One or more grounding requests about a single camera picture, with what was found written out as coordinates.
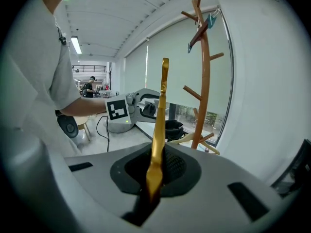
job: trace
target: wooden coat rack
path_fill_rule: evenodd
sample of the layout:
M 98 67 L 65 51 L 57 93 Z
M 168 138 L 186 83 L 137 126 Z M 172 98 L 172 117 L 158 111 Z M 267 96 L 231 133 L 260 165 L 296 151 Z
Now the wooden coat rack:
M 207 138 L 212 137 L 214 134 L 209 134 L 206 137 L 202 137 L 202 130 L 204 121 L 206 118 L 207 113 L 207 103 L 208 103 L 208 94 L 209 94 L 209 84 L 210 84 L 210 61 L 215 60 L 219 57 L 222 57 L 224 53 L 218 53 L 213 56 L 209 55 L 209 45 L 207 39 L 207 28 L 208 28 L 208 19 L 204 21 L 203 15 L 200 9 L 201 0 L 192 0 L 192 5 L 194 7 L 196 17 L 193 15 L 188 14 L 187 12 L 182 11 L 181 13 L 195 22 L 199 23 L 199 30 L 190 41 L 188 45 L 188 52 L 191 51 L 193 45 L 197 41 L 201 41 L 201 49 L 202 49 L 202 87 L 201 87 L 201 94 L 199 95 L 191 88 L 184 86 L 184 90 L 193 95 L 196 99 L 200 101 L 199 111 L 196 108 L 193 109 L 194 114 L 197 118 L 197 124 L 195 127 L 195 131 L 192 137 L 192 145 L 191 148 L 197 149 L 198 144 L 204 142 Z

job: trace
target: white shirt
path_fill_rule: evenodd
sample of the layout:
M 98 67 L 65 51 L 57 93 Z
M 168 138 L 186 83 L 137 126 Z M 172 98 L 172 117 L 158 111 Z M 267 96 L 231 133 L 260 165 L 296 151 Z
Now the white shirt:
M 80 155 L 57 123 L 55 110 L 80 98 L 72 76 L 68 46 L 59 40 L 55 17 L 42 0 L 29 0 L 17 16 L 5 42 L 1 74 L 6 126 L 38 136 L 64 157 Z

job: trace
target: black cable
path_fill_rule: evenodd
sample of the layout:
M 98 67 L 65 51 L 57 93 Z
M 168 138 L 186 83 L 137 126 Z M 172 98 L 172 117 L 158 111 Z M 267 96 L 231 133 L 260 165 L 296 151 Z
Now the black cable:
M 108 136 L 108 137 L 99 134 L 98 129 L 97 129 L 98 124 L 99 124 L 99 122 L 102 120 L 103 117 L 106 117 L 106 118 L 107 118 L 107 119 L 106 119 L 106 132 L 107 132 L 107 136 Z M 108 131 L 108 121 L 109 121 L 109 118 L 108 118 L 107 116 L 102 116 L 101 119 L 99 119 L 99 121 L 98 121 L 98 123 L 97 123 L 97 125 L 96 125 L 97 134 L 99 134 L 100 136 L 102 136 L 102 137 L 104 137 L 104 138 L 106 138 L 106 139 L 108 140 L 108 143 L 107 143 L 107 152 L 109 152 L 109 142 L 110 142 L 109 131 Z

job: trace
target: ceiling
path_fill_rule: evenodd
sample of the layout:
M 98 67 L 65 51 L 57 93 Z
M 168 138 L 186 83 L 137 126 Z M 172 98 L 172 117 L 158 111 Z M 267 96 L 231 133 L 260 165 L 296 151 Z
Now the ceiling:
M 128 37 L 154 11 L 171 0 L 67 0 L 72 36 L 82 56 L 115 57 Z

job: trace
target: floor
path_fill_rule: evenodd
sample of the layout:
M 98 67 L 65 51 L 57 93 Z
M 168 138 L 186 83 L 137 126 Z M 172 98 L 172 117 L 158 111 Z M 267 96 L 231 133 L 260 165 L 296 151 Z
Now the floor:
M 90 130 L 90 141 L 87 139 L 85 130 L 80 130 L 79 134 L 73 138 L 73 142 L 77 145 L 82 155 L 98 154 L 107 152 L 107 139 L 101 137 L 96 132 L 96 125 L 102 116 L 107 113 L 90 116 L 86 123 Z M 106 133 L 106 118 L 102 118 L 98 125 L 98 132 L 104 136 Z M 109 133 L 110 144 L 109 151 L 120 150 L 123 148 L 135 146 L 145 142 L 151 142 L 139 129 L 133 127 L 131 130 L 124 133 Z

